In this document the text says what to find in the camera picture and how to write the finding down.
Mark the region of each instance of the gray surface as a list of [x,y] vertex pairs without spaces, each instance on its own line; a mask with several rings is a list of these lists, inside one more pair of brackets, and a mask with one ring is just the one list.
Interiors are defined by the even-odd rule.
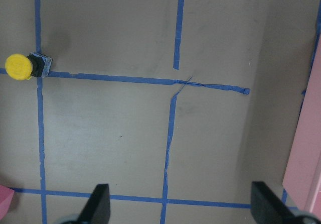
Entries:
[[249,209],[168,205],[167,224],[255,224]]
[[[48,224],[76,219],[87,198],[47,196]],[[112,200],[109,224],[158,223],[162,204]]]
[[44,79],[47,189],[161,197],[175,88]]
[[[54,58],[54,71],[192,75],[251,88],[243,96],[185,87],[169,165],[169,198],[249,203],[252,180],[282,193],[318,1],[185,0],[176,71],[177,0],[42,0],[42,49]],[[3,68],[10,54],[34,50],[34,0],[0,5]],[[0,75],[0,85],[0,184],[39,189],[36,81]],[[47,189],[90,192],[109,182],[112,194],[161,197],[170,99],[178,88],[44,79]],[[6,223],[39,223],[40,196],[17,196],[22,201]],[[47,196],[48,223],[78,213],[85,200]],[[159,203],[135,201],[112,201],[112,208],[112,223],[158,223],[161,212]],[[167,223],[233,222],[252,223],[249,210],[168,205]]]
[[39,195],[15,193],[8,214],[1,224],[41,223],[41,200]]
[[0,75],[0,86],[0,184],[40,188],[36,81]]
[[169,77],[177,0],[43,0],[54,71]]
[[13,53],[35,48],[34,0],[0,0],[0,68]]

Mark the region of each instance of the yellow knob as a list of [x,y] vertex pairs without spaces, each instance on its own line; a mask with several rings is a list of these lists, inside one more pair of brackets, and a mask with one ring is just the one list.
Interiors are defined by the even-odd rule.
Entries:
[[6,71],[15,80],[30,79],[32,63],[22,54],[13,54],[6,60]]

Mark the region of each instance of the blue painter's tape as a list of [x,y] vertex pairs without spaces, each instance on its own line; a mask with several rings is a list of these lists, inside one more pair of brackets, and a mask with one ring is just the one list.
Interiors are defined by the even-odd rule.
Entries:
[[250,93],[250,89],[232,86],[232,85],[220,85],[220,84],[202,84],[198,82],[189,82],[183,80],[173,79],[160,79],[160,78],[145,78],[145,77],[127,77],[127,76],[109,76],[109,75],[98,75],[98,74],[70,74],[68,72],[49,72],[49,77],[60,77],[60,78],[75,78],[75,79],[87,79],[87,80],[98,80],[98,81],[115,81],[115,82],[131,82],[131,83],[147,83],[147,84],[160,84],[160,85],[174,85],[184,84],[195,87],[207,87],[212,89],[234,91],[244,95]]
[[316,55],[316,50],[317,50],[317,45],[318,45],[318,43],[319,43],[319,39],[320,39],[320,33],[317,34],[317,35],[316,35],[316,38],[315,38],[314,50],[313,50],[313,53],[312,53],[311,63],[310,63],[309,77],[310,77],[310,74],[311,74],[311,71],[312,71],[312,67],[313,67],[313,63],[314,63],[314,59],[315,59],[315,55]]
[[286,199],[287,199],[287,192],[285,189],[283,189],[282,198],[281,198],[281,201],[283,202],[283,204],[286,204]]
[[23,189],[23,188],[11,188],[10,189],[14,190],[17,193],[26,193],[26,194],[41,194],[41,190],[35,190],[35,189]]
[[112,199],[112,200],[129,200],[129,201],[153,202],[153,203],[162,203],[163,202],[163,199],[161,199],[161,198],[128,196],[128,195],[111,195],[110,199]]
[[0,68],[0,74],[7,74],[7,71],[4,68]]
[[40,19],[41,0],[35,0],[35,33],[36,33],[36,52],[41,53],[41,19]]
[[[42,190],[36,189],[23,189],[23,188],[11,188],[18,193],[28,193],[28,194],[42,194]],[[47,195],[56,196],[70,196],[70,197],[85,197],[89,198],[91,193],[83,192],[69,192],[69,191],[53,191],[46,190]],[[152,202],[152,203],[163,203],[162,198],[152,198],[152,197],[140,197],[140,196],[128,196],[128,195],[111,195],[112,200],[128,200],[128,201],[140,201],[140,202]],[[228,203],[228,202],[214,202],[214,201],[200,201],[200,200],[180,200],[180,199],[167,199],[167,204],[180,204],[180,205],[201,205],[201,206],[215,206],[215,207],[227,207],[227,208],[242,208],[249,209],[251,205],[242,203]]]
[[173,83],[174,83],[174,80],[170,80],[170,79],[109,76],[109,75],[85,74],[85,73],[70,74],[68,72],[53,72],[53,71],[49,72],[48,76],[49,77],[61,77],[61,78],[98,80],[98,81],[149,83],[149,84],[161,84],[161,85],[173,85]]
[[290,210],[299,210],[299,208],[297,208],[296,206],[288,206],[287,208],[289,208]]
[[317,35],[321,33],[321,0],[319,2],[319,10],[316,18],[316,33]]
[[165,169],[164,169],[164,181],[163,181],[163,206],[160,216],[160,224],[165,223],[166,219],[166,208],[167,208],[167,196],[168,196],[168,167],[170,162],[170,150],[171,150],[171,143],[174,134],[174,123],[175,123],[175,111],[176,111],[176,100],[177,95],[180,92],[177,92],[173,98],[171,99],[170,105],[170,117],[169,117],[169,128],[168,128],[168,136],[167,136],[167,145],[166,145],[166,156],[165,156]]
[[46,204],[46,173],[45,173],[45,145],[44,145],[44,103],[42,98],[42,78],[37,78],[38,99],[38,135],[39,135],[39,160],[40,160],[40,188],[41,188],[41,210],[43,224],[47,224]]
[[241,203],[226,203],[226,202],[212,202],[212,201],[199,201],[199,200],[177,200],[168,199],[169,204],[181,204],[181,205],[202,205],[202,206],[216,206],[216,207],[228,207],[228,208],[242,208],[250,209],[250,204]]
[[175,32],[175,48],[174,48],[174,69],[180,67],[180,47],[182,39],[182,27],[183,27],[183,11],[184,0],[178,0],[177,16],[176,16],[176,32]]
[[90,197],[90,193],[82,193],[82,192],[69,192],[69,191],[54,191],[54,190],[47,190],[47,195],[57,195],[57,196],[71,196],[71,197]]
[[303,103],[304,103],[304,99],[302,99],[301,105],[300,105],[300,111],[299,111],[299,117],[297,118],[297,121],[299,122],[299,118],[302,112],[302,108],[303,108]]

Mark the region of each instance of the black plastic part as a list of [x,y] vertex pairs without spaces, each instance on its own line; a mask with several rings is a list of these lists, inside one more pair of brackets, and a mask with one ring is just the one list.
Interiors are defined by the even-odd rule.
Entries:
[[108,184],[96,185],[84,209],[76,221],[63,224],[108,224],[110,219],[110,196]]
[[252,182],[251,213],[258,224],[321,224],[311,215],[294,216],[264,182]]
[[33,67],[31,76],[41,77],[45,67],[44,60],[41,57],[36,57],[34,55],[29,55],[27,56],[27,58],[31,61]]

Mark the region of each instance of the pink foam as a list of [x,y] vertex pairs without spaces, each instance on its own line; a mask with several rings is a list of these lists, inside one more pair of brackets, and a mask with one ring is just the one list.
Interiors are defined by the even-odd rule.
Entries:
[[321,43],[319,42],[284,176],[299,209],[321,217]]
[[13,195],[13,190],[0,185],[0,220],[8,212]]

